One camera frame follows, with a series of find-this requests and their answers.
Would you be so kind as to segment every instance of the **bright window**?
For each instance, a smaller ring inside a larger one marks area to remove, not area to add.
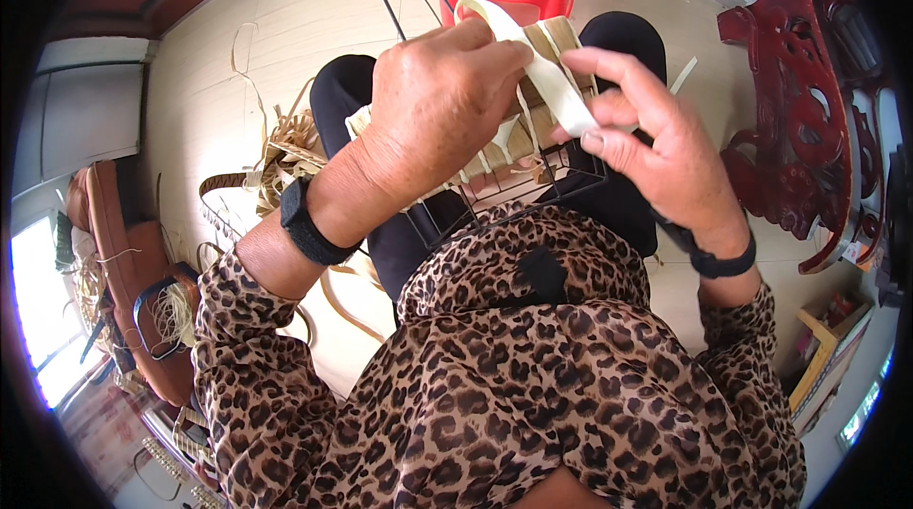
[[[55,269],[50,218],[19,232],[11,247],[22,332],[35,377],[53,408],[103,355],[93,347],[79,364],[88,337],[75,306],[67,305],[65,278]]]
[[[837,441],[844,449],[849,450],[853,446],[862,431],[865,420],[868,418],[869,413],[872,412],[874,402],[878,400],[878,393],[881,391],[881,384],[884,382],[884,377],[887,376],[887,371],[891,367],[891,355],[893,354],[893,351],[888,353],[884,364],[878,371],[878,379],[872,383],[872,388],[868,389],[865,398],[862,399],[862,404],[859,405],[859,408],[853,413],[853,417],[846,423],[840,434],[837,435]]]

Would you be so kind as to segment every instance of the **metal wire frame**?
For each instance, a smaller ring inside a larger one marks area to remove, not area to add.
[[[394,27],[396,27],[396,33],[399,36],[399,39],[402,41],[405,41],[405,39],[406,39],[405,33],[403,32],[403,28],[400,26],[399,20],[396,18],[396,14],[394,13],[393,7],[390,5],[390,1],[389,0],[382,0],[382,1],[383,1],[384,7],[387,8],[387,13],[390,14],[390,20],[393,21]],[[430,10],[431,13],[435,16],[437,23],[441,24],[440,16],[435,11],[435,8],[431,5],[431,2],[429,2],[428,0],[422,0],[422,1],[425,1],[425,4],[428,6],[428,10]],[[448,0],[441,0],[441,1],[444,2],[444,5],[451,12],[453,11],[453,5]],[[416,230],[416,233],[418,234],[418,236],[425,243],[425,246],[429,250],[435,250],[450,241],[458,240],[460,238],[464,238],[465,236],[468,236],[468,235],[471,235],[474,233],[478,233],[479,231],[483,231],[485,229],[490,229],[495,226],[499,226],[501,224],[504,224],[505,222],[510,221],[511,219],[520,218],[537,209],[541,209],[544,206],[551,206],[551,205],[561,202],[571,196],[576,196],[578,194],[582,194],[582,193],[586,192],[587,190],[593,189],[593,188],[600,186],[603,183],[607,182],[611,172],[610,172],[609,167],[606,165],[606,163],[604,161],[600,160],[599,158],[596,158],[596,157],[593,158],[593,171],[592,172],[588,172],[586,170],[580,170],[578,168],[574,168],[565,163],[565,161],[564,161],[565,153],[563,151],[563,150],[565,150],[565,147],[579,147],[579,146],[580,146],[580,143],[578,141],[570,141],[566,145],[555,146],[555,147],[551,147],[547,150],[539,151],[538,156],[539,156],[540,160],[542,161],[543,171],[546,175],[548,175],[548,179],[549,179],[549,182],[547,184],[535,185],[532,188],[526,188],[526,189],[523,189],[522,191],[519,191],[518,188],[521,188],[524,185],[526,185],[527,183],[529,183],[529,181],[532,179],[531,177],[528,178],[527,180],[520,181],[516,184],[511,184],[510,186],[503,186],[501,184],[500,180],[497,178],[497,175],[495,174],[495,172],[492,171],[491,173],[489,173],[489,176],[492,176],[494,178],[497,191],[490,192],[489,194],[482,196],[482,197],[476,196],[473,193],[472,200],[470,200],[469,197],[466,195],[464,186],[454,186],[456,191],[459,192],[460,197],[463,199],[464,204],[466,205],[466,212],[464,213],[464,215],[462,217],[458,218],[455,222],[453,222],[449,225],[445,226],[445,225],[443,225],[443,222],[436,221],[435,217],[432,215],[431,211],[428,209],[428,206],[425,204],[425,202],[419,202],[416,206],[412,206],[406,212],[406,217],[409,218],[410,223],[412,223],[413,228]],[[558,161],[559,161],[558,164],[550,165],[550,163],[549,163],[550,157],[552,158],[552,161],[554,161],[555,159],[558,159]],[[580,186],[574,190],[562,193],[561,189],[558,186],[556,186],[556,183],[559,181],[557,179],[558,171],[561,169],[567,170],[566,175],[574,174],[574,173],[587,174],[589,176],[596,176],[598,178],[598,180],[595,181],[594,183],[587,184],[586,186]],[[529,195],[535,194],[537,192],[539,192],[540,194],[544,194],[549,188],[553,189],[555,192],[554,197],[552,199],[526,207],[525,209],[522,209],[519,212],[512,214],[508,218],[501,218],[497,221],[489,222],[487,224],[482,224],[482,222],[478,218],[478,214],[481,213],[482,211],[484,211],[486,208],[482,207],[478,211],[476,211],[475,206],[477,204],[484,203],[486,200],[492,199],[494,196],[497,196],[500,194],[507,194],[511,190],[518,190],[518,193],[515,196],[508,196],[508,197],[504,197],[501,199],[502,202],[508,202],[508,201],[522,198],[524,196],[529,196]],[[428,219],[430,219],[432,224],[434,225],[435,232],[437,233],[436,237],[428,238],[428,237],[426,237],[426,234],[424,234],[422,232],[422,230],[419,229],[419,226],[417,225],[417,222],[415,220],[415,216],[416,216],[415,210],[422,210],[422,209],[426,212],[426,214],[428,215]]]

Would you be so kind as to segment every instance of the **hand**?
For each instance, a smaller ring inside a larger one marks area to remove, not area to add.
[[[386,50],[374,66],[363,170],[407,206],[494,138],[532,51],[468,19]]]
[[[718,257],[743,252],[748,227],[699,116],[631,55],[587,47],[565,51],[562,61],[570,69],[595,73],[621,88],[588,103],[602,128],[583,135],[583,149],[630,178],[660,214],[691,229],[702,250]],[[653,148],[612,128],[635,124],[654,138]],[[560,128],[554,136],[559,142],[569,139]],[[727,236],[730,245],[709,245],[719,235]]]

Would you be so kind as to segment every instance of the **leg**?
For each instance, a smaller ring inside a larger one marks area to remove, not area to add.
[[[326,65],[311,87],[311,110],[327,157],[333,158],[349,141],[346,117],[371,103],[375,59],[367,55],[344,55]],[[396,214],[368,234],[368,251],[383,290],[396,301],[403,285],[430,254],[425,247],[437,239],[435,223],[443,231],[466,213],[466,205],[454,192],[429,197],[425,206]],[[420,236],[417,227],[422,230]]]
[[[660,81],[667,81],[663,41],[653,26],[639,16],[622,11],[603,13],[586,24],[580,41],[582,45],[632,54]],[[616,86],[610,81],[596,79],[599,92]],[[634,135],[647,145],[653,144],[650,137],[639,129],[634,131]],[[601,176],[592,176],[593,172],[602,173],[602,161],[585,152],[579,140],[568,143],[566,150],[571,167],[589,174],[571,174],[560,180],[557,188],[562,194],[602,179]],[[554,196],[555,190],[551,189],[538,201],[547,201]],[[630,243],[642,257],[656,251],[656,223],[650,215],[649,203],[631,180],[611,169],[605,183],[582,194],[563,198],[558,204],[599,221]]]

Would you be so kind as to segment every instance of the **black wrist strap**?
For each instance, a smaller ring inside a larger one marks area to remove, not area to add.
[[[323,234],[314,226],[304,202],[310,183],[310,176],[302,176],[282,192],[280,197],[282,228],[289,233],[295,247],[315,264],[341,264],[349,258],[349,255],[358,251],[361,242],[348,248],[341,248],[323,237]]]
[[[716,279],[717,277],[735,277],[742,275],[754,265],[754,259],[757,255],[757,246],[754,242],[754,233],[748,227],[748,246],[745,252],[732,260],[718,260],[715,255],[708,252],[702,252],[698,243],[694,241],[694,234],[690,229],[672,223],[670,219],[664,218],[652,207],[650,212],[672,241],[676,242],[679,249],[686,252],[691,257],[691,267],[698,272],[701,277]]]

